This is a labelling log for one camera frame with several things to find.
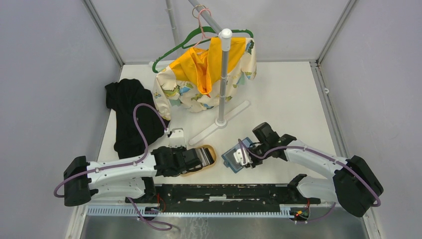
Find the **yellow box of cards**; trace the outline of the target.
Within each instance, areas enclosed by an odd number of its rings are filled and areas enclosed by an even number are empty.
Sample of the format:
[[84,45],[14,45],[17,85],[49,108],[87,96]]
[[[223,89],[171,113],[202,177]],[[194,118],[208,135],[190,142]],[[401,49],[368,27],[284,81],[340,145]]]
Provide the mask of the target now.
[[202,145],[202,146],[196,147],[195,152],[197,153],[197,156],[199,157],[201,164],[187,171],[184,171],[182,173],[183,177],[192,175],[203,169],[211,168],[213,167],[213,165],[215,164],[217,160],[216,152],[214,148],[210,145]]

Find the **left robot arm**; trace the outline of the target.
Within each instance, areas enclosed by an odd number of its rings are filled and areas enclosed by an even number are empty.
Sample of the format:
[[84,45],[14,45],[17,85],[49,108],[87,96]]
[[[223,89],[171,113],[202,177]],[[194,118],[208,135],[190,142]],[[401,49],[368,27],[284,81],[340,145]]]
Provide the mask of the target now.
[[75,207],[102,197],[150,203],[157,194],[154,177],[177,177],[213,163],[213,155],[206,147],[162,146],[151,153],[103,163],[88,162],[85,156],[79,156],[64,172],[64,205]]

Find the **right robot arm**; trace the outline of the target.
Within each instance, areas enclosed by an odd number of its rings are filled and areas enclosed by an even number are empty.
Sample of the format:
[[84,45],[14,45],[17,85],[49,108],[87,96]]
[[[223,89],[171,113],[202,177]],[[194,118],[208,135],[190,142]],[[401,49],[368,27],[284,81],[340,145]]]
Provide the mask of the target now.
[[384,192],[383,186],[363,158],[326,154],[292,135],[278,135],[267,122],[252,132],[258,142],[247,146],[240,140],[235,153],[241,166],[254,168],[273,157],[301,165],[322,176],[314,178],[299,174],[292,179],[287,190],[291,202],[317,198],[339,204],[355,217],[362,217],[370,208],[381,206],[379,197]]

